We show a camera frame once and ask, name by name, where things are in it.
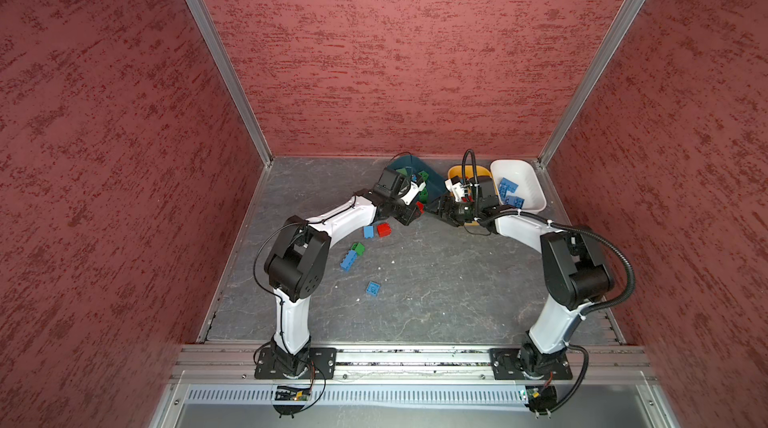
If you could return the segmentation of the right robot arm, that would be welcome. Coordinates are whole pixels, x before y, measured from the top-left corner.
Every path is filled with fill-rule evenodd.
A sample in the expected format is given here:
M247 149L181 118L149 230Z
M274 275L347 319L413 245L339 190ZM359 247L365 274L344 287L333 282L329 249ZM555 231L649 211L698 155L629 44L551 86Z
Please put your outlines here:
M567 349L576 348L571 337L589 314L626 302L635 290L636 276L628 257L586 226L556 223L509 205L480 209L451 194L428 204L427 211L452 226L475 222L492 234L525 242L541 254L548 297L518 354L520 368L530 376L541 376L546 367L564 358ZM604 249L614 253L626 273L625 287L611 299L605 296L615 280Z

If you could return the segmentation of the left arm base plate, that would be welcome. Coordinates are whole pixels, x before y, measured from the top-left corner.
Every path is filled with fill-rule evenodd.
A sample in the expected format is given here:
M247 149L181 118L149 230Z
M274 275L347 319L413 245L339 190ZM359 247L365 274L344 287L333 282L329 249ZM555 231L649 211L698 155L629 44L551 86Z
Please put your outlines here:
M330 380L334 377L338 350L309 347L296 355L279 347L267 347L255 358L254 378L257 380Z

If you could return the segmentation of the red square brick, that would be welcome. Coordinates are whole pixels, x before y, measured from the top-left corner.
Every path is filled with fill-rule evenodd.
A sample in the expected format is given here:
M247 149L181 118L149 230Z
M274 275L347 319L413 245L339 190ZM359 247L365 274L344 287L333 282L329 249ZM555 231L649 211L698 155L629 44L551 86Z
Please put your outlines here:
M376 226L377 234L380 238L385 238L391 235L392 229L388 223L381 223Z

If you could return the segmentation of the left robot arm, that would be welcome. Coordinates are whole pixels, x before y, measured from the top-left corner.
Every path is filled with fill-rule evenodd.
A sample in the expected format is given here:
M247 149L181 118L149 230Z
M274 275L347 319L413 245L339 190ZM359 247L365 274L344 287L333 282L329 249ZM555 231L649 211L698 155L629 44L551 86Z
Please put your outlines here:
M264 272L276 303L271 349L288 369L298 372L309 364L310 298L322 282L331 248L378 221L397 218L409 224L421 214L417 202L426 185L421 173L386 168L373 188L322 215L292 216L276 232Z

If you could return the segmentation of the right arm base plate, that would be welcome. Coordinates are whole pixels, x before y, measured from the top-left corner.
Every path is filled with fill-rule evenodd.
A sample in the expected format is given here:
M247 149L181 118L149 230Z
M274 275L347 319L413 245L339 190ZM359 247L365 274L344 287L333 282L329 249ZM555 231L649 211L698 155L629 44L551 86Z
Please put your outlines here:
M571 380L573 374L566 350L540 353L533 345L521 348L491 348L490 367L495 380Z

